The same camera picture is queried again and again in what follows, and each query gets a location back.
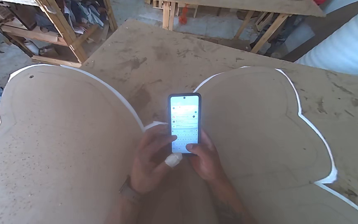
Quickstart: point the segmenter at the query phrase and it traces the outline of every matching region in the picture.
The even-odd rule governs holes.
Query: phone screen
[[[172,142],[172,152],[190,153],[186,145],[198,143],[199,96],[173,96],[170,100],[172,135],[178,137]]]

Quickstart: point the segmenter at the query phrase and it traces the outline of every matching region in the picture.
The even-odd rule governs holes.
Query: smartphone
[[[171,94],[168,97],[170,132],[177,135],[172,153],[191,153],[186,150],[189,143],[200,142],[201,95],[199,93]]]

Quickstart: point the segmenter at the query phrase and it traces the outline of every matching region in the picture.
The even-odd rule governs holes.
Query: concrete floor
[[[111,0],[115,18],[120,26],[127,19],[136,19],[155,26],[162,26],[162,9],[152,7],[143,0]],[[182,25],[178,17],[174,19],[174,31],[191,33],[213,38],[232,39],[240,27],[242,20],[236,16],[237,10],[223,8],[220,16],[216,16],[217,8],[199,6],[196,18],[193,18],[194,9],[187,13],[187,24]],[[254,41],[257,37],[253,23],[249,23],[240,36],[242,40]],[[0,44],[0,86],[5,87],[12,72],[31,64],[31,59],[15,45]]]

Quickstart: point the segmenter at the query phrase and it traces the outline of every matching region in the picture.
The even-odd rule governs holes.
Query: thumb
[[[153,171],[157,179],[162,179],[173,167],[182,160],[182,154],[179,152],[169,155],[164,162],[160,163]]]
[[[200,157],[205,157],[207,156],[207,152],[206,150],[203,148],[203,145],[201,144],[187,144],[186,145],[186,149],[193,153],[193,154],[196,154]]]

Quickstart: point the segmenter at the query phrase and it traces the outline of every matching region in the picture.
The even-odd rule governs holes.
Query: white bandage
[[[182,154],[180,152],[175,152],[169,155],[165,159],[165,163],[170,166],[171,168],[174,168],[176,165],[179,164],[179,162],[182,160]]]

